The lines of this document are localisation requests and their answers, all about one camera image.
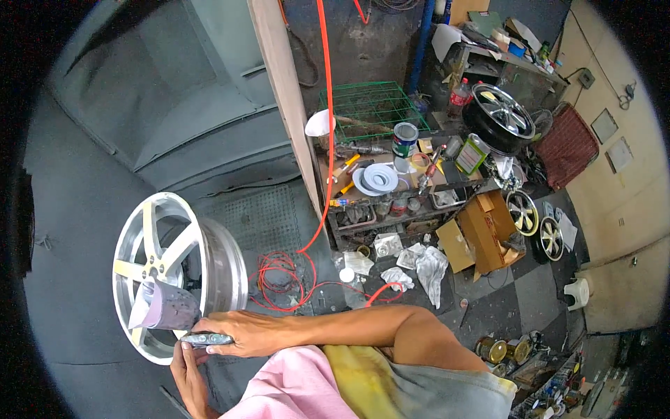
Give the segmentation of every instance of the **blue pipe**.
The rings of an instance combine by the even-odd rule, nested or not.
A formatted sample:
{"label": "blue pipe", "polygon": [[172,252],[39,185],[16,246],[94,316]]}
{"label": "blue pipe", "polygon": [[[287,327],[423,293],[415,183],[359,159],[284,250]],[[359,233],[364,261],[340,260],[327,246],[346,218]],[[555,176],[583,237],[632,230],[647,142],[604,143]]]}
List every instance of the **blue pipe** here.
{"label": "blue pipe", "polygon": [[423,4],[423,17],[421,18],[419,45],[417,45],[417,51],[414,54],[414,66],[412,67],[412,73],[409,75],[409,89],[407,89],[409,94],[415,93],[417,91],[419,77],[421,76],[421,63],[423,62],[425,45],[428,42],[428,32],[430,32],[430,23],[433,19],[434,10],[435,0],[425,0],[425,3]]}

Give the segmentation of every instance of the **beige wall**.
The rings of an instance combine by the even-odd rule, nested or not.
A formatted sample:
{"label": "beige wall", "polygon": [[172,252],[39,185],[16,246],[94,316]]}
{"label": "beige wall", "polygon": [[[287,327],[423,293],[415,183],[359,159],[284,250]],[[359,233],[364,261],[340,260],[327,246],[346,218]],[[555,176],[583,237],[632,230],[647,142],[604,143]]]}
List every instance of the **beige wall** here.
{"label": "beige wall", "polygon": [[[587,67],[596,81],[582,91],[577,111],[590,125],[607,108],[619,126],[600,146],[598,159],[567,186],[591,260],[600,261],[630,253],[670,231],[670,178],[659,123],[633,63],[587,1],[574,0],[572,11],[618,94],[623,95],[625,85],[637,80],[635,99],[624,111],[593,59],[574,16],[568,13],[561,47],[565,56],[559,73],[567,76],[579,67]],[[577,75],[571,78],[573,84],[564,96],[573,104],[580,90],[576,79]],[[634,159],[621,173],[614,174],[605,151],[622,136]],[[620,218],[624,219],[621,227]]]}

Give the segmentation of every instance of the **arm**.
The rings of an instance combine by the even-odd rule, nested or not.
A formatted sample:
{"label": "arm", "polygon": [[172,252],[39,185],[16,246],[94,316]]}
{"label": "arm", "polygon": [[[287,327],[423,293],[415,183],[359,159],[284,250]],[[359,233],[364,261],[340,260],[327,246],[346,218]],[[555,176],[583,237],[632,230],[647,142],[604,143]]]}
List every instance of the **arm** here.
{"label": "arm", "polygon": [[240,357],[271,355],[300,345],[392,347],[394,362],[444,369],[488,371],[430,311],[416,306],[375,306],[325,316],[275,318],[247,311],[212,313],[194,332],[225,333],[231,345],[210,353]]}

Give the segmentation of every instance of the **wheel rim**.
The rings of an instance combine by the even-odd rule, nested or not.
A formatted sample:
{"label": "wheel rim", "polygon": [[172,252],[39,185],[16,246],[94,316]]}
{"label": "wheel rim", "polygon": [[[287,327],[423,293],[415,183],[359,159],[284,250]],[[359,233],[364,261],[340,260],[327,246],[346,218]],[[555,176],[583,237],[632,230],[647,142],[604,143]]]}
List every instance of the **wheel rim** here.
{"label": "wheel rim", "polygon": [[475,84],[472,95],[484,112],[507,132],[523,139],[533,138],[535,124],[512,96],[485,83]]}
{"label": "wheel rim", "polygon": [[[159,222],[172,227],[162,239]],[[174,229],[181,232],[170,241]],[[189,267],[191,278],[183,265]],[[119,235],[112,271],[114,303],[127,338],[146,359],[169,365],[174,344],[184,331],[128,329],[143,280],[188,289],[200,299],[204,316],[213,311],[240,310],[247,304],[247,273],[232,235],[212,220],[198,220],[188,203],[171,192],[151,195],[133,210]]]}
{"label": "wheel rim", "polygon": [[532,236],[539,225],[537,207],[530,196],[520,190],[507,195],[507,210],[517,230],[524,236]]}
{"label": "wheel rim", "polygon": [[551,261],[561,259],[563,255],[563,234],[558,223],[551,217],[544,217],[540,223],[540,246]]}

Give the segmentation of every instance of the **white plastic lid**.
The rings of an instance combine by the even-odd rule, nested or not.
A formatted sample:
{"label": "white plastic lid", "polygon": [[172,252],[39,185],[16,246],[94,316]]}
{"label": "white plastic lid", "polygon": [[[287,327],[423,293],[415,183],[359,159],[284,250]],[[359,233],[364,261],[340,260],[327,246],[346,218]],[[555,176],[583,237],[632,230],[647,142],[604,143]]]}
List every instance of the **white plastic lid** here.
{"label": "white plastic lid", "polygon": [[342,282],[351,282],[354,280],[356,273],[350,267],[346,267],[340,271],[340,281]]}

